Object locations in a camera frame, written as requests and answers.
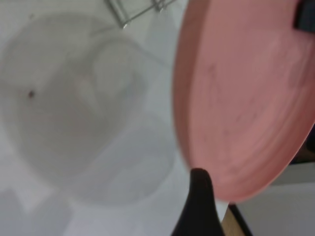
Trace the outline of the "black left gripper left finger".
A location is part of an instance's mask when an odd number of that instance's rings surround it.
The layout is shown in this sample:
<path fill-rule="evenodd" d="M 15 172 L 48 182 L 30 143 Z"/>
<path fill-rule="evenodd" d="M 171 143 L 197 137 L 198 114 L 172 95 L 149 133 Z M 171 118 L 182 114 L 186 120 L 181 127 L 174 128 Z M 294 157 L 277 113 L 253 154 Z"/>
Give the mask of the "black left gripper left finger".
<path fill-rule="evenodd" d="M 223 236 L 210 175 L 202 168 L 191 169 L 189 193 L 173 236 Z"/>

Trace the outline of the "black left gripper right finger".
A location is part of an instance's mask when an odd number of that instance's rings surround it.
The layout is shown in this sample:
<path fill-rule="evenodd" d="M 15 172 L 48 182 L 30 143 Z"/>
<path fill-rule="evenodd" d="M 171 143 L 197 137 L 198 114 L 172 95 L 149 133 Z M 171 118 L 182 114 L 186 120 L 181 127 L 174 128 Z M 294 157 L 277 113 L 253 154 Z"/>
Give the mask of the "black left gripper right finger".
<path fill-rule="evenodd" d="M 228 205 L 221 225 L 226 236 L 253 236 L 236 205 Z"/>

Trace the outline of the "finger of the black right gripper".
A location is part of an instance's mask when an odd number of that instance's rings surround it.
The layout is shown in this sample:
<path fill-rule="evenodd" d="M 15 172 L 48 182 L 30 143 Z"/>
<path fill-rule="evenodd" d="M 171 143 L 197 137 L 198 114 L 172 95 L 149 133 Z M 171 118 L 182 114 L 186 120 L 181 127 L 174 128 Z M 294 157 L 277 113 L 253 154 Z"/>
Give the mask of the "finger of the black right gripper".
<path fill-rule="evenodd" d="M 314 0 L 301 0 L 298 2 L 294 18 L 294 28 L 301 31 L 315 30 Z"/>

